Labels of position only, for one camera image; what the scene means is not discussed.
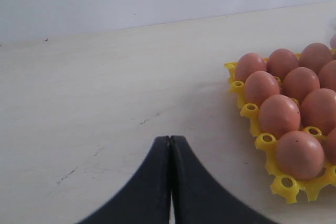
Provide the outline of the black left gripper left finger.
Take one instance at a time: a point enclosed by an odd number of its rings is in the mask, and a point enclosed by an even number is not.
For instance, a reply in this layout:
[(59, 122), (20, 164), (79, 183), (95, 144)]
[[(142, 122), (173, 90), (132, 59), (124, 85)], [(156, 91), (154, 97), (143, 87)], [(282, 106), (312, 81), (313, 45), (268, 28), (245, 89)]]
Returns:
[(143, 163), (107, 203), (81, 223), (169, 223), (170, 137), (156, 137)]

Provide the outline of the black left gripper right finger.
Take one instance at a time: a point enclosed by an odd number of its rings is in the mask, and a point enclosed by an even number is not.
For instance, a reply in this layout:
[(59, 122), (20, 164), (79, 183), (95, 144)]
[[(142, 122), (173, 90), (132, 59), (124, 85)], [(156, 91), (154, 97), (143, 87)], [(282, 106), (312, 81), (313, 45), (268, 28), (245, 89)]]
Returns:
[(171, 136), (176, 223), (273, 223), (223, 188), (201, 164), (183, 136)]

